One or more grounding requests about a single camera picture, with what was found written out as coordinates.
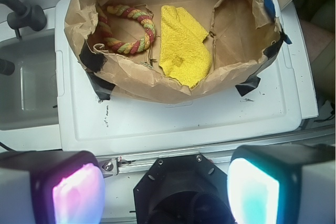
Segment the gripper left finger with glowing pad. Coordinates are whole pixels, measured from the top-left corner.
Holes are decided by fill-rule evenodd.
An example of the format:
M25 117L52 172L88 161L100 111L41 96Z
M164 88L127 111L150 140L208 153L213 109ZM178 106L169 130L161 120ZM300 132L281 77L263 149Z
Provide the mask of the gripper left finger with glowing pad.
M104 198L91 152L1 153L1 223L99 223Z

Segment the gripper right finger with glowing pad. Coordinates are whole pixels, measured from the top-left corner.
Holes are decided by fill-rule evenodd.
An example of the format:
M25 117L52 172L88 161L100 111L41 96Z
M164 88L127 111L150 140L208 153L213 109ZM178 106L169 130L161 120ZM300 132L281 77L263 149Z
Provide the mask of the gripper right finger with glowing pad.
M237 223L335 223L332 145L241 145L227 175Z

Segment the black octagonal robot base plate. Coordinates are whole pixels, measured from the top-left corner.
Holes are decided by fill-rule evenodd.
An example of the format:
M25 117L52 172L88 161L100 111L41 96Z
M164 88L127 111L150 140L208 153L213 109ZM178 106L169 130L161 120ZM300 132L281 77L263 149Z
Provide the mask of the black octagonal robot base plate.
M158 158L133 189L137 223L235 223L227 174L202 154Z

